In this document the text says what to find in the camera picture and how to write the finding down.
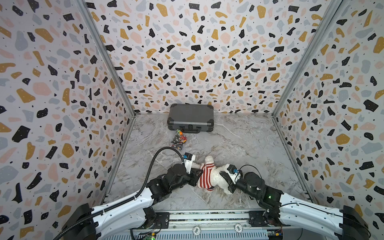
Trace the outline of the red white striped knitted sweater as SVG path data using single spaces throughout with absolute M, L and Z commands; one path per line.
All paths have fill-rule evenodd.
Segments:
M 214 186 L 211 183 L 211 172 L 215 167 L 214 163 L 201 164 L 200 169 L 203 170 L 202 175 L 198 181 L 198 187 L 201 189 L 206 189 L 207 191 L 213 191 Z

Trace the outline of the white teddy bear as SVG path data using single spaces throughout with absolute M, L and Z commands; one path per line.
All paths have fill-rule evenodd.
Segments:
M 220 175 L 220 171 L 224 169 L 224 166 L 217 167 L 216 163 L 214 161 L 214 158 L 212 156 L 207 156 L 205 157 L 205 162 L 202 164 L 208 164 L 208 163 L 214 163 L 215 167 L 213 168 L 211 172 L 211 183 L 214 187 L 219 187 L 221 188 L 225 194 L 227 195 L 232 195 L 232 193 L 229 191 L 228 187 L 229 185 L 225 181 L 224 178 Z M 200 169 L 201 164 L 193 164 L 192 169 Z

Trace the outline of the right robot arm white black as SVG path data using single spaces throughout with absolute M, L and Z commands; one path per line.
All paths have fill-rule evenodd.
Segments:
M 368 224 L 354 208 L 330 208 L 306 202 L 267 186 L 258 174 L 243 174 L 234 166 L 220 175 L 231 193 L 240 190 L 257 201 L 271 225 L 295 226 L 331 240 L 368 240 L 371 237 Z

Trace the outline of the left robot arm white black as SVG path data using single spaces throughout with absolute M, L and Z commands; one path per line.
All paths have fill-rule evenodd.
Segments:
M 129 196 L 93 208 L 83 204 L 72 213 L 56 239 L 103 240 L 123 230 L 149 228 L 157 217 L 153 205 L 185 185 L 196 186 L 202 174 L 201 169 L 187 171 L 185 165 L 176 164 Z

